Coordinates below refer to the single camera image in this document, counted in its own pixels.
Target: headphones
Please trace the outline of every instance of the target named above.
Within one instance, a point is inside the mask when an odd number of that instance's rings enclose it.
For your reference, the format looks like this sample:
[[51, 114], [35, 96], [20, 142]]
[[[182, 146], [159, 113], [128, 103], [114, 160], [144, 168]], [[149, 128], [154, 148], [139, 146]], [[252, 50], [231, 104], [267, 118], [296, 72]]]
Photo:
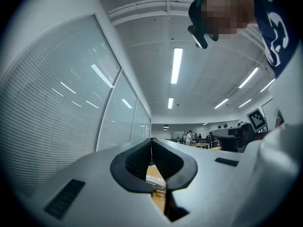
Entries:
[[[208, 46], [204, 38], [204, 35], [206, 34], [206, 19], [201, 16], [201, 4], [202, 0], [195, 0], [190, 5], [188, 15], [193, 25], [188, 26], [187, 30], [195, 39], [198, 47], [206, 49]], [[208, 36], [213, 41], [219, 39], [219, 35], [216, 34], [208, 34]]]

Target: dark blue shirt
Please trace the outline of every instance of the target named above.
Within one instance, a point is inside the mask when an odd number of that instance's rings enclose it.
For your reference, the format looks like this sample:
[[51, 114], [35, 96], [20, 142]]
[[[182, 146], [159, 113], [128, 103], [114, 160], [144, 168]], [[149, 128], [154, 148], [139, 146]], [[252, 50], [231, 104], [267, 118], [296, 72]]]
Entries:
[[299, 37], [275, 0], [254, 0], [254, 4], [268, 63], [279, 77], [293, 56]]

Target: person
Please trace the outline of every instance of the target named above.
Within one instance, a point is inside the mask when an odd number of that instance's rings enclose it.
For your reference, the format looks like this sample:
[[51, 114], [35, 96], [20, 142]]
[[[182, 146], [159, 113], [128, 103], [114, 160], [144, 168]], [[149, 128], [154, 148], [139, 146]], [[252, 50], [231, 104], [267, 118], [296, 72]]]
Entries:
[[267, 62], [276, 78], [299, 44], [291, 21], [275, 0], [195, 0], [188, 14], [193, 23], [188, 31], [192, 35], [192, 30], [199, 33], [203, 48], [207, 47], [204, 34], [216, 41], [219, 34], [237, 34], [248, 25], [258, 26]]
[[190, 143], [194, 143], [194, 141], [192, 140], [192, 131], [189, 131], [187, 134], [186, 134], [186, 141], [185, 141], [185, 144], [186, 145], [190, 145]]

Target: ceiling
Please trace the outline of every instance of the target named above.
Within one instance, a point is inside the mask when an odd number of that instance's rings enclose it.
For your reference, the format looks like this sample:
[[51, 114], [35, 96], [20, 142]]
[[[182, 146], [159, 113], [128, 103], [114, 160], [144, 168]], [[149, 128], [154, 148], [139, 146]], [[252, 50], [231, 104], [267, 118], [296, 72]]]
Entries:
[[[101, 0], [101, 3], [109, 11], [136, 1], [142, 0]], [[119, 18], [158, 10], [163, 8], [136, 10]], [[215, 122], [219, 120], [210, 120], [210, 117], [237, 115], [238, 107], [248, 99], [258, 97], [260, 90], [274, 78], [273, 73], [267, 70], [258, 28], [249, 27], [243, 33], [228, 38], [221, 36], [217, 42], [206, 37], [208, 48], [203, 50], [196, 48], [195, 41], [187, 32], [189, 25], [190, 19], [186, 16], [171, 16], [170, 19], [153, 16], [115, 26], [150, 105], [152, 117], [161, 119], [165, 116], [167, 120], [168, 117], [199, 116], [201, 122]], [[183, 56], [178, 82], [171, 85], [175, 47], [183, 48]], [[256, 66], [259, 67], [257, 73], [238, 89]], [[172, 109], [168, 109], [169, 97], [174, 98]], [[214, 109], [225, 98], [229, 101]]]

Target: black grille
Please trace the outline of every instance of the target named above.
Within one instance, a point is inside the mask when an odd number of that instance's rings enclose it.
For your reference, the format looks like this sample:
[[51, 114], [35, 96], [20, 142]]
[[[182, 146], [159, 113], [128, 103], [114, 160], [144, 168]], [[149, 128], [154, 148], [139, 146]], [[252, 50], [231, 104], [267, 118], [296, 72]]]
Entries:
[[75, 200], [84, 182], [72, 179], [66, 186], [60, 191], [60, 193], [45, 207], [45, 212], [54, 216], [57, 219], [62, 219], [67, 212], [72, 202]]

